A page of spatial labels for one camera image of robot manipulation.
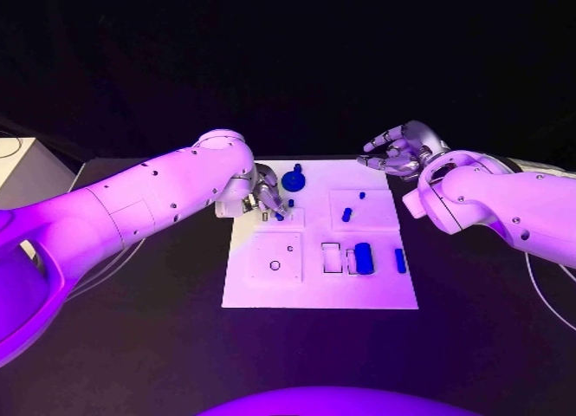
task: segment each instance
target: white cable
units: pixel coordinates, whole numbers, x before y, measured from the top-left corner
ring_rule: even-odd
[[[561,265],[561,264],[559,264],[559,266],[560,266],[560,268],[564,270],[564,273],[569,275],[569,278],[576,282],[576,277],[574,277],[574,275],[569,272],[569,269]]]
[[[101,274],[112,267],[112,265],[115,264],[115,262],[120,260],[120,258],[123,257],[123,255],[128,252],[128,247],[117,254],[117,257],[110,261],[110,263],[107,264],[107,266],[102,268],[102,270],[94,275],[91,276],[88,279],[79,281],[79,283],[76,284],[76,286],[72,288],[72,292],[78,291],[89,282],[94,282],[94,279],[101,276]]]
[[[561,315],[556,312],[556,309],[553,308],[553,306],[550,305],[550,303],[546,301],[546,298],[543,297],[540,288],[537,287],[537,283],[534,281],[534,277],[533,277],[533,271],[531,271],[531,263],[528,262],[528,254],[524,253],[524,259],[527,260],[527,270],[528,270],[528,276],[531,277],[531,282],[533,282],[533,287],[534,290],[537,291],[537,295],[541,297],[543,303],[546,304],[547,308],[550,309],[550,311],[553,312],[553,314],[559,317],[559,319],[561,320],[561,322],[566,324],[566,326],[576,332],[576,327],[572,325],[572,323],[561,317]]]
[[[85,293],[89,289],[94,289],[105,280],[110,279],[110,277],[118,272],[118,269],[125,265],[125,263],[128,262],[128,260],[131,260],[131,257],[134,256],[134,254],[137,253],[137,249],[140,248],[141,244],[144,243],[146,239],[143,239],[135,247],[135,249],[131,251],[131,254],[128,255],[128,258],[123,261],[123,263],[117,266],[117,268],[107,274],[107,276],[99,279],[94,284],[91,284],[88,287],[85,287],[84,289],[78,290],[76,292],[74,292],[69,297],[65,299],[65,302],[68,302],[74,297],[79,296],[82,293]]]

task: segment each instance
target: blue object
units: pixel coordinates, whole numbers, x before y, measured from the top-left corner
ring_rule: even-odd
[[[350,216],[353,215],[353,209],[346,208],[344,209],[344,215],[341,216],[341,220],[347,223],[350,221]]]
[[[397,264],[397,271],[400,273],[406,273],[406,262],[403,261],[403,250],[396,249],[396,264]]]
[[[304,188],[307,180],[302,175],[302,166],[300,163],[294,165],[294,170],[285,173],[281,178],[281,185],[289,192],[298,192]]]
[[[374,269],[373,269],[371,246],[369,245],[369,243],[359,243],[354,246],[354,259],[356,259],[356,273],[359,275],[370,275],[374,272]]]

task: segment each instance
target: rectangular slot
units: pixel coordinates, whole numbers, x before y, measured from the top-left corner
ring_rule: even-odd
[[[346,250],[346,264],[347,264],[347,274],[356,275],[356,257],[354,257],[354,250]]]
[[[321,243],[323,272],[341,273],[340,243]]]

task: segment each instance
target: black cable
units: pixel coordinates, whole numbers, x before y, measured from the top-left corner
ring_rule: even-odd
[[[17,148],[15,149],[15,151],[12,152],[12,153],[9,153],[7,155],[4,155],[4,156],[0,156],[0,159],[4,159],[4,158],[7,158],[9,156],[13,156],[20,150],[22,150],[22,145],[23,145],[23,142],[22,142],[22,140],[16,137],[16,136],[13,136],[10,133],[7,133],[7,132],[3,132],[2,130],[0,130],[0,133],[4,133],[4,134],[7,134],[10,137],[13,137],[15,139],[16,139],[16,142],[19,143],[19,146],[17,146]]]

